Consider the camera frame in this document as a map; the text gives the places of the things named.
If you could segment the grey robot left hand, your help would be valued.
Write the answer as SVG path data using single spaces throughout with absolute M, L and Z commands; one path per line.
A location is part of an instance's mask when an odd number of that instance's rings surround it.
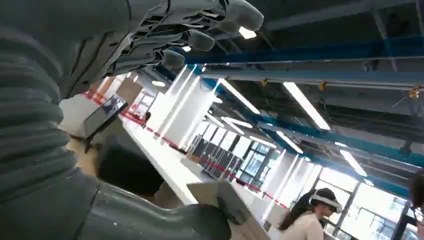
M 166 209 L 87 175 L 59 128 L 65 98 L 108 69 L 142 65 L 147 38 L 167 47 L 209 28 L 251 31 L 245 0 L 3 0 L 0 3 L 0 237 L 3 240 L 229 240 L 230 215 L 210 204 Z

